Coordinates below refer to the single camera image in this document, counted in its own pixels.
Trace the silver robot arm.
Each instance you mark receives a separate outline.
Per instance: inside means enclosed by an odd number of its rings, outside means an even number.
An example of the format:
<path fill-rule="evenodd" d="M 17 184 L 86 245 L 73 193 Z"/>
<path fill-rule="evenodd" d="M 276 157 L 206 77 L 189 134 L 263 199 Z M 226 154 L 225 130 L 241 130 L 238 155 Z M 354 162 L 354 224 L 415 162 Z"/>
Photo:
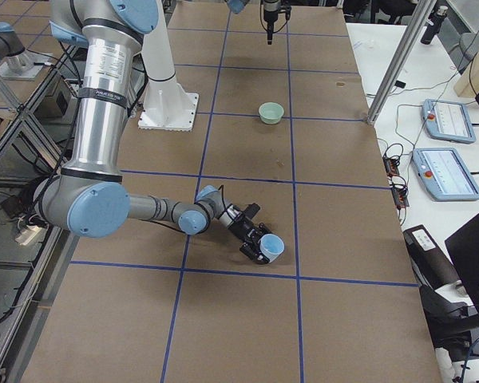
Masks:
<path fill-rule="evenodd" d="M 34 195 L 36 212 L 48 223 L 75 235 L 111 235 L 126 219 L 159 223 L 186 235 L 206 231 L 220 221 L 241 242 L 243 254 L 258 264 L 283 253 L 283 240 L 256 224 L 256 204 L 240 209 L 212 186 L 193 203 L 126 191 L 117 153 L 129 118 L 129 80 L 144 38 L 164 30 L 158 1 L 54 1 L 50 27 L 60 42 L 87 51 L 78 90 L 75 140 L 71 159 Z"/>
<path fill-rule="evenodd" d="M 239 14 L 243 11 L 249 1 L 244 0 L 227 0 L 229 10 L 233 14 Z M 259 21 L 260 25 L 266 33 L 267 44 L 273 43 L 273 37 L 276 34 L 275 24 L 279 19 L 279 15 L 283 13 L 282 2 L 279 0 L 265 0 L 259 2 Z"/>

